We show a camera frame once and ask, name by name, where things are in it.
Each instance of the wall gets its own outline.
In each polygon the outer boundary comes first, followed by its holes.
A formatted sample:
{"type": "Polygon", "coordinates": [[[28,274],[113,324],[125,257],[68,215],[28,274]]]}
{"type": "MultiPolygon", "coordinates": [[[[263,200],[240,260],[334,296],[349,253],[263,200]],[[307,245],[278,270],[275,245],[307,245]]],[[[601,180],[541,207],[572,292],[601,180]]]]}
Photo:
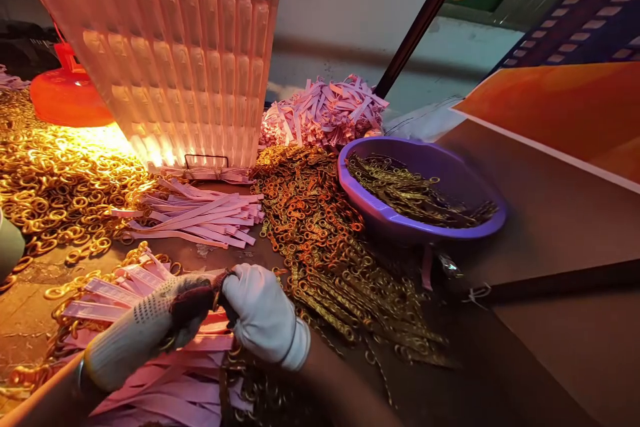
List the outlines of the wall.
{"type": "MultiPolygon", "coordinates": [[[[375,85],[424,0],[280,0],[267,100],[307,78],[357,73],[375,85]]],[[[0,0],[0,18],[50,25],[39,0],[0,0]]],[[[466,95],[521,32],[437,18],[387,99],[388,117],[466,95]]]]}

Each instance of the plastic sheet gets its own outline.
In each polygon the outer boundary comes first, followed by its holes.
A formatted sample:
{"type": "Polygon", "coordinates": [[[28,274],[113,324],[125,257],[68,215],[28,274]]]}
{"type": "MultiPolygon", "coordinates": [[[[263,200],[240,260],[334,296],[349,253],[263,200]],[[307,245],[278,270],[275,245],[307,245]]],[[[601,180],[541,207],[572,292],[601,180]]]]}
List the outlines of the plastic sheet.
{"type": "Polygon", "coordinates": [[[150,168],[250,167],[278,0],[42,0],[150,168]]]}

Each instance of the red lamp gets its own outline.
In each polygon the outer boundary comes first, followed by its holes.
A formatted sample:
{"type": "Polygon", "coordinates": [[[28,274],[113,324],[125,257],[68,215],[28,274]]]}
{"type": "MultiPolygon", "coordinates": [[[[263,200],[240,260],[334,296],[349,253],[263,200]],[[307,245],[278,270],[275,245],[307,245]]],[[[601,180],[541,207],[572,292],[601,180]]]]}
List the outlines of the red lamp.
{"type": "Polygon", "coordinates": [[[62,68],[41,73],[31,82],[31,101],[40,119],[65,127],[103,127],[113,122],[86,70],[68,42],[54,45],[62,68]]]}

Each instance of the purple bowl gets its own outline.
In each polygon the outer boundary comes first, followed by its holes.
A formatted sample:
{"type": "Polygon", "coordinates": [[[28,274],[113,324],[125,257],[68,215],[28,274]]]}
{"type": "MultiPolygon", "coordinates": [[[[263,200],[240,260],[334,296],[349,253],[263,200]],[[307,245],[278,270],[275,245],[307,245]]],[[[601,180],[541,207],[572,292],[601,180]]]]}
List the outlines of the purple bowl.
{"type": "Polygon", "coordinates": [[[507,218],[507,203],[502,195],[471,169],[457,155],[435,145],[393,137],[368,137],[348,143],[338,157],[338,176],[349,201],[358,209],[367,225],[380,234],[402,244],[428,244],[438,240],[472,240],[494,234],[507,218]],[[423,177],[440,177],[440,190],[462,201],[467,207],[479,207],[487,200],[498,205],[498,211],[484,224],[465,229],[435,227],[400,215],[383,201],[371,195],[351,176],[347,157],[355,152],[366,158],[372,153],[386,155],[404,163],[409,171],[423,177]]]}

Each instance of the white glove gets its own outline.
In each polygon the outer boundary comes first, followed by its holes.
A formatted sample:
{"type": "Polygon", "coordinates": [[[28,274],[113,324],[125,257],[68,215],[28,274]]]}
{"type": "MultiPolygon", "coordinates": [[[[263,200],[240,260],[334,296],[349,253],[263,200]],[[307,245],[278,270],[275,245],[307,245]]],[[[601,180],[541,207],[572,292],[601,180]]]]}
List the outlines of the white glove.
{"type": "Polygon", "coordinates": [[[233,273],[222,291],[239,316],[235,337],[262,360],[300,370],[309,355],[309,327],[295,316],[274,273],[249,264],[236,265],[233,273]]]}
{"type": "MultiPolygon", "coordinates": [[[[85,350],[89,377],[106,392],[120,389],[130,375],[160,354],[160,343],[172,327],[169,309],[187,290],[211,285],[205,276],[183,275],[164,282],[134,308],[106,329],[85,350]]],[[[178,331],[172,349],[187,345],[207,317],[207,310],[194,312],[189,324],[178,331]]]]}

